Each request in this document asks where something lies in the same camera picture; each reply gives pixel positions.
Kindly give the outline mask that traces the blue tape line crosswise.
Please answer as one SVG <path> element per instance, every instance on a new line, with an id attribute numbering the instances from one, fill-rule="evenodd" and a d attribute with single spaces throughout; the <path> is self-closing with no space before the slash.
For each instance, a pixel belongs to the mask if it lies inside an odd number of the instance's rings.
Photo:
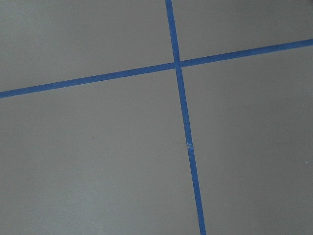
<path id="1" fill-rule="evenodd" d="M 246 50 L 240 50 L 240 51 L 235 51 L 235 52 L 183 60 L 180 62 L 180 65 L 184 68 L 184 67 L 208 64 L 208 63 L 219 62 L 219 61 L 224 61 L 224 60 L 255 56 L 259 54 L 266 54 L 266 53 L 272 53 L 272 52 L 301 48 L 301 47 L 310 47 L 312 45 L 313 45 L 312 39 L 308 39 L 308 40 L 272 45 L 272 46 L 267 46 L 267 47 L 258 47 L 258 48 L 253 48 L 253 49 L 246 49 Z M 174 63 L 165 63 L 165 64 L 142 67 L 142 68 L 137 68 L 137 69 L 123 70 L 123 71 L 117 71 L 117 72 L 95 75 L 95 76 L 90 76 L 90 77 L 77 78 L 77 79 L 42 84 L 42 85 L 37 85 L 37 86 L 13 89 L 9 91 L 2 91 L 0 93 L 0 97 L 7 98 L 7 97 L 24 95 L 24 94 L 38 93 L 38 92 L 44 92 L 44 91 L 49 91 L 49 90 L 54 90 L 54 89 L 79 86 L 79 85 L 84 85 L 84 84 L 89 84 L 89 83 L 100 82 L 100 81 L 107 81 L 107 80 L 112 80 L 112 79 L 130 77 L 134 75 L 141 75 L 141 74 L 153 73 L 153 72 L 158 72 L 158 71 L 173 70 L 173 69 L 175 69 Z"/>

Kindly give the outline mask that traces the blue tape line lengthwise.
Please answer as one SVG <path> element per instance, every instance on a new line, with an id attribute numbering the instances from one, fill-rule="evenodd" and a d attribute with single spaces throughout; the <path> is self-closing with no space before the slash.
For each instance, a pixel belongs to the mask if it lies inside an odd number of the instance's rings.
<path id="1" fill-rule="evenodd" d="M 192 177 L 192 183 L 193 183 L 193 191 L 194 191 L 194 198 L 195 198 L 195 204 L 196 204 L 196 210 L 197 210 L 199 231 L 201 235 L 205 235 L 206 227 L 205 227 L 205 220 L 204 220 L 202 200 L 201 200 L 201 190 L 200 190 L 198 170 L 197 170 L 197 164 L 196 164 L 196 158 L 195 158 L 191 126 L 190 126 L 183 72 L 182 72 L 182 66 L 180 63 L 179 43 L 178 43 L 178 37 L 177 37 L 174 9 L 173 9 L 172 1 L 167 0 L 165 4 L 166 4 L 167 19 L 168 19 L 172 52 L 173 52 L 173 58 L 174 58 L 174 67 L 175 67 L 176 77 L 177 77 L 179 100 L 180 100 L 182 120 L 183 120 L 184 133 L 185 133 L 185 141 L 186 141 L 186 147 L 188 151 L 189 165 L 190 165 L 190 171 L 191 171 L 191 177 Z"/>

